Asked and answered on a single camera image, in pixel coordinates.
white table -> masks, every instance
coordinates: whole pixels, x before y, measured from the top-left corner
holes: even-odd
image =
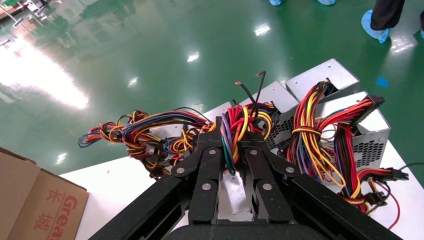
[[[405,163],[388,142],[381,167],[398,169]],[[401,213],[400,220],[392,231],[404,240],[422,240],[424,237],[424,190],[409,169],[409,181],[391,181],[390,188],[397,198]],[[99,165],[65,173],[62,177],[87,188],[89,198],[82,216],[76,240],[86,240],[110,221],[116,214],[143,193],[155,181],[149,178],[143,165],[135,159],[123,157]],[[241,220],[248,218],[244,190],[237,178],[224,176],[225,187],[219,193],[219,218]],[[363,193],[369,191],[368,184],[362,185]],[[379,208],[371,215],[385,227],[389,227],[397,216],[397,208],[390,197],[388,205]],[[188,224],[187,215],[177,227]]]

cardboard box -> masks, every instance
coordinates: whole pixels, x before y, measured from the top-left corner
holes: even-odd
[[[0,148],[0,240],[74,240],[87,190]]]

person's leg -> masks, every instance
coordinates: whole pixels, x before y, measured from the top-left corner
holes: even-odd
[[[384,43],[390,34],[390,28],[398,24],[405,0],[377,0],[374,10],[362,16],[362,27],[371,37]]]
[[[421,12],[419,17],[421,18],[421,36],[424,39],[424,11]]]
[[[377,0],[372,10],[371,29],[394,28],[401,18],[405,0]]]

